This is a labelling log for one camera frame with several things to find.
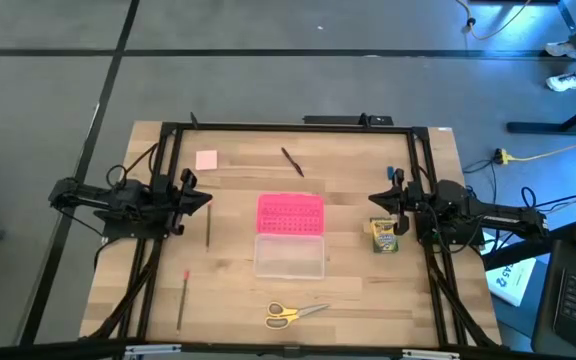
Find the black pen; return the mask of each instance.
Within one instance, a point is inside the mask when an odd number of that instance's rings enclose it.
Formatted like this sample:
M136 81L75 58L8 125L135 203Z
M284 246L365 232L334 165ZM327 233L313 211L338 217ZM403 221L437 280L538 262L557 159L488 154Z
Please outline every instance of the black pen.
M295 162L295 160L293 160L293 159L290 157L290 154L288 154L288 151L286 151L286 149L284 149L284 148L281 148L281 152L284 153L284 156L286 156L286 158L288 159L288 161L290 161L290 163L291 163L292 166L295 168L295 170L297 170L297 173L299 173L299 175L301 175L301 177L305 177L305 176L304 176L304 172L301 171L301 167L299 167L299 164L297 164L297 163Z

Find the plastic storage box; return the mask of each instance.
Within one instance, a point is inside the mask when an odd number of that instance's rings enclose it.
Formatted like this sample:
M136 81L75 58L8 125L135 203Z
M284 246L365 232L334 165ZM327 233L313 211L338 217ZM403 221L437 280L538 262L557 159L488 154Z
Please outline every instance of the plastic storage box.
M255 274L282 279L323 279L324 238L313 235L259 234Z

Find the person's foot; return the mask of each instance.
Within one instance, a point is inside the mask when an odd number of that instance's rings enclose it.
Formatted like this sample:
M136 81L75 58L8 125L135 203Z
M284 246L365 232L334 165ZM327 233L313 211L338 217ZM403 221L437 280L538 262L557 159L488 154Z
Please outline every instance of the person's foot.
M550 56L568 56L570 58L576 59L576 49L569 42L560 43L548 43L545 47L546 52Z
M570 74L549 77L546 85L550 90L561 92L570 89L576 89L576 71Z

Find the wooden tabletop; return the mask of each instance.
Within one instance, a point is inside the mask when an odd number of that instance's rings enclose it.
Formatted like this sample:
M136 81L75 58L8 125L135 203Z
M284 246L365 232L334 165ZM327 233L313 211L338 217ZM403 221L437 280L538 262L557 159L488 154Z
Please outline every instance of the wooden tabletop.
M132 163L158 140L160 127L160 122L135 123L124 164ZM430 136L437 177L463 183L452 130L433 128ZM205 245L206 207L184 217L183 236L164 242L148 340L437 346L428 275L414 224L399 238L399 252L395 254L374 254L370 235L364 232L370 217L387 215L368 201L369 194L390 188L386 168L402 168L411 179L405 136L184 131L181 144L178 172L192 169L199 180L197 189L214 196L210 247ZM284 158L281 147L300 164L305 178ZM218 151L217 170L194 170L199 150ZM418 153L423 156L421 145ZM425 166L423 157L420 164ZM129 177L148 183L146 162ZM285 192L324 198L323 280L255 276L257 198L264 193ZM409 215L413 222L414 215ZM126 239L101 253L81 335L96 330L124 295L134 249L135 240ZM453 258L463 303L488 336L500 342L481 259L471 249ZM181 333L177 334L184 270L190 270L190 279ZM330 307L293 322L285 330L269 330L264 319L270 301L290 307L321 303ZM138 299L131 334L135 333L140 304ZM444 310L449 339L454 341L445 299Z

